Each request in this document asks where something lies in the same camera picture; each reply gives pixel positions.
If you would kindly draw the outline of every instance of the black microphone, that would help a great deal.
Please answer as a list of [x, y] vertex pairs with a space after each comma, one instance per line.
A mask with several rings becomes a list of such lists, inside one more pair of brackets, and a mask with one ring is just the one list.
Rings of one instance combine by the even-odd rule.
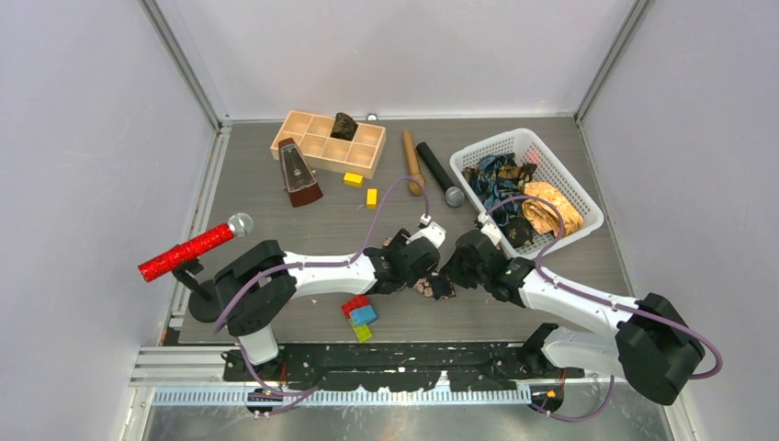
[[449, 207], [461, 206], [465, 201], [465, 194], [461, 189], [455, 187], [455, 183], [452, 182], [452, 179], [446, 173], [444, 167], [438, 162], [438, 158], [436, 158], [433, 151], [430, 150], [430, 146], [427, 145], [427, 142], [416, 144], [416, 152], [419, 154], [419, 157], [422, 158], [422, 162], [430, 169], [430, 173], [433, 174], [435, 182], [444, 190], [444, 200], [449, 204]]

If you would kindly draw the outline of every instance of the blue cloth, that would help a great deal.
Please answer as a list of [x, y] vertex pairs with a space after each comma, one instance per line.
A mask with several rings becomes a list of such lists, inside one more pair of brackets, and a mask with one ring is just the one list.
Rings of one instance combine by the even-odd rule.
[[[493, 154], [479, 161], [475, 168], [466, 170], [465, 175], [470, 188], [484, 208], [491, 209], [504, 199], [523, 194], [524, 181], [519, 178], [503, 177], [513, 175], [507, 171], [517, 169], [519, 167], [514, 161], [513, 153]], [[516, 201], [509, 202], [492, 213], [492, 218], [499, 227], [506, 226], [510, 219], [517, 216], [522, 216], [522, 204]]]

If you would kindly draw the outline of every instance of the yellow block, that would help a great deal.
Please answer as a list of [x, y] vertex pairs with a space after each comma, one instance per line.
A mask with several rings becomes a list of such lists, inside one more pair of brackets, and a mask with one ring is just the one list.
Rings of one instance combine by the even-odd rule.
[[368, 328], [366, 324], [357, 325], [352, 322], [352, 319], [349, 319], [349, 324], [352, 325], [352, 330], [355, 332], [357, 340], [359, 340], [360, 343], [364, 343], [373, 337], [373, 334], [370, 332], [370, 328]]
[[378, 198], [378, 190], [375, 188], [369, 188], [367, 190], [366, 207], [369, 209], [376, 209], [376, 199]]
[[347, 173], [346, 175], [344, 175], [344, 184], [347, 184], [348, 186], [352, 186], [352, 187], [362, 187], [363, 176], [355, 173]]

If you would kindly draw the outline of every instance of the black rock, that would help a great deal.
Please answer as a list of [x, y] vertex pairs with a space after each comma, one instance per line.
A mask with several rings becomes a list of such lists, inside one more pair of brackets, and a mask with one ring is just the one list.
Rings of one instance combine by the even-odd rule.
[[351, 141], [355, 138], [356, 132], [357, 123], [352, 119], [352, 117], [346, 115], [343, 112], [338, 112], [335, 114], [335, 124], [333, 124], [333, 132], [330, 134], [331, 138]]

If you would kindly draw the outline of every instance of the white plastic basket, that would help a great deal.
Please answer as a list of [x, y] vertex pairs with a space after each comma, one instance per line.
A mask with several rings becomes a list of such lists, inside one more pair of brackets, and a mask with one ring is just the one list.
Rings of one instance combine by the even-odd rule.
[[[462, 171], [466, 167], [476, 166], [482, 158], [488, 155], [507, 153], [516, 153], [515, 160], [519, 165], [531, 160], [536, 162], [537, 160], [538, 168], [533, 174], [533, 180], [549, 182], [560, 190], [584, 218], [582, 227], [577, 232], [562, 238], [549, 250], [550, 252], [578, 241], [604, 224], [604, 213], [595, 205], [595, 201], [584, 191], [584, 188], [579, 185], [557, 156], [538, 138], [538, 135], [528, 129], [506, 131], [487, 140], [471, 144], [453, 154], [449, 160], [449, 165], [455, 172], [460, 186], [479, 212], [483, 213], [486, 209], [481, 205], [481, 201], [479, 201], [473, 190], [470, 189], [465, 177], [462, 175]], [[533, 232], [532, 244], [513, 249], [506, 237], [501, 234], [501, 247], [510, 256], [533, 259], [541, 251], [541, 248], [552, 242], [553, 239], [552, 233], [539, 235]]]

